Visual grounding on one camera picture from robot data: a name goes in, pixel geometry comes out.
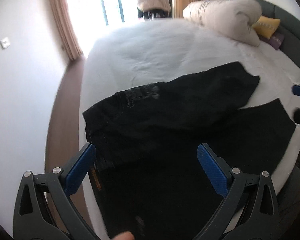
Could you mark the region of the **person left hand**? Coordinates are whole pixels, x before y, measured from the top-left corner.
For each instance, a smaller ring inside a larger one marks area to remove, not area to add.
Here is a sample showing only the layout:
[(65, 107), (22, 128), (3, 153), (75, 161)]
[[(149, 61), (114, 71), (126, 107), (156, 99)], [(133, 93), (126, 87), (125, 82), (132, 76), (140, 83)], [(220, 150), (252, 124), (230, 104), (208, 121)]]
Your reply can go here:
[(118, 235), (112, 238), (112, 240), (134, 240), (134, 239), (135, 237), (130, 231), (119, 233)]

